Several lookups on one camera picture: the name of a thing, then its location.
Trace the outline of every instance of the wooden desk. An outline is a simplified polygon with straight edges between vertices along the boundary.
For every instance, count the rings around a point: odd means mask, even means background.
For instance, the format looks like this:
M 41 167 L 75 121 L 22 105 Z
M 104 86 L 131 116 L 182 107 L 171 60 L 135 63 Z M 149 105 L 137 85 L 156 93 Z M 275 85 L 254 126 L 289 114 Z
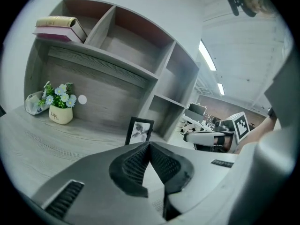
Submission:
M 0 118 L 2 162 L 15 187 L 29 197 L 77 160 L 125 143 L 124 129 L 97 126 L 76 118 L 60 125 L 48 115 L 45 111 L 32 116 L 21 106 Z M 155 133 L 151 140 L 164 142 Z M 163 188 L 152 166 L 147 173 L 144 185 L 149 191 Z

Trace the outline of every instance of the white flower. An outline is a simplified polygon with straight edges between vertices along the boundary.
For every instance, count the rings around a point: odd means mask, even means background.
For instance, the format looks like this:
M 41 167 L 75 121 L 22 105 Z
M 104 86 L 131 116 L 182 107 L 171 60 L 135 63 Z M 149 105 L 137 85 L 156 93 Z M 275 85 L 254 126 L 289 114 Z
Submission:
M 61 88 L 64 92 L 67 91 L 67 86 L 66 86 L 65 84 L 61 84 L 61 85 L 60 85 L 60 88 Z
M 56 88 L 55 90 L 54 90 L 54 92 L 55 92 L 55 94 L 56 95 L 62 95 L 63 93 L 64 93 L 64 91 L 62 90 L 62 88 Z
M 48 81 L 48 82 L 45 84 L 45 86 L 47 86 L 49 82 L 50 82 L 50 81 Z M 45 87 L 45 86 L 44 86 L 44 87 Z
M 46 104 L 51 105 L 53 103 L 53 97 L 51 95 L 47 96 L 46 98 Z
M 75 104 L 75 101 L 73 101 L 72 99 L 69 99 L 69 100 L 66 102 L 66 106 L 67 106 L 67 107 L 74 107 L 74 104 Z
M 46 91 L 46 89 L 44 90 L 44 93 L 43 93 L 43 95 L 42 95 L 42 98 L 45 98 L 46 97 L 46 93 L 47 93 L 47 91 Z
M 76 96 L 75 96 L 74 94 L 72 94 L 72 95 L 70 96 L 70 99 L 73 100 L 74 102 L 76 102 L 76 100 L 77 100 L 77 98 L 76 98 Z
M 67 93 L 63 93 L 60 97 L 62 102 L 66 102 L 69 99 L 69 95 Z

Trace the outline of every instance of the pink book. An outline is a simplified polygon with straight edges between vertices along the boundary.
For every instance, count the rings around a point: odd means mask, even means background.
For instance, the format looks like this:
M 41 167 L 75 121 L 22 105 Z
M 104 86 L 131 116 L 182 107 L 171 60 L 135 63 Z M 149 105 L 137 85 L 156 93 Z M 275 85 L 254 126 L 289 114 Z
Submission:
M 33 34 L 37 35 L 39 38 L 55 39 L 63 42 L 73 41 L 83 43 L 71 28 L 36 27 Z

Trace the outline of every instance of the book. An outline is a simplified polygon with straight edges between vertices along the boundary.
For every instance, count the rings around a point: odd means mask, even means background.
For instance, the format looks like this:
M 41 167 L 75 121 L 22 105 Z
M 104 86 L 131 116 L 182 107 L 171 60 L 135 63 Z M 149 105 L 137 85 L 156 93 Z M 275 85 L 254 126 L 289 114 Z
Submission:
M 78 42 L 82 40 L 74 33 L 71 28 L 67 27 L 36 27 L 33 34 L 39 38 L 55 39 L 63 42 Z
M 87 34 L 84 32 L 79 21 L 75 17 L 48 16 L 37 20 L 36 27 L 61 27 L 71 28 L 72 31 L 84 42 Z

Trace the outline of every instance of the ceiling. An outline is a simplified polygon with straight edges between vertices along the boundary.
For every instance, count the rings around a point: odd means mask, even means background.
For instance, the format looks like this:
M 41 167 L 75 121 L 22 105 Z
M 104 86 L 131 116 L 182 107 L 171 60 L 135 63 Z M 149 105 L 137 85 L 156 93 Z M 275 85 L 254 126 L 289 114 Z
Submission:
M 263 94 L 283 64 L 286 26 L 280 16 L 251 18 L 239 8 L 233 15 L 227 0 L 201 0 L 205 5 L 202 41 L 216 71 L 202 64 L 196 89 L 203 95 L 266 115 L 270 103 Z M 221 96 L 217 83 L 222 83 Z

